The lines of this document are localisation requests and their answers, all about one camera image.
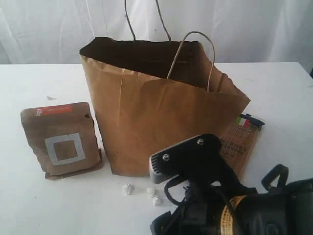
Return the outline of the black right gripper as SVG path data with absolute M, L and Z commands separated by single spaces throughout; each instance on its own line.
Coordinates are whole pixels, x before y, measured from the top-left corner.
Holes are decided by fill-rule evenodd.
M 286 185 L 289 168 L 278 164 L 262 180 L 262 186 L 270 191 Z M 277 185 L 271 185 L 275 179 Z M 166 180 L 164 193 L 177 206 L 173 213 L 166 212 L 150 224 L 154 235 L 220 235 L 223 210 L 229 211 L 233 220 L 231 228 L 244 234 L 242 223 L 231 199 L 236 196 L 254 195 L 255 188 L 241 184 L 234 170 L 222 158 L 219 165 L 206 174 L 192 179 L 176 175 Z

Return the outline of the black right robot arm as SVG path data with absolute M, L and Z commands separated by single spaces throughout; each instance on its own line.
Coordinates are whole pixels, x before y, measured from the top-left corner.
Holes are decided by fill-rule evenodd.
M 243 185 L 190 182 L 174 212 L 150 224 L 154 235 L 310 235 L 313 181 L 288 183 L 278 164 L 263 179 L 265 193 Z

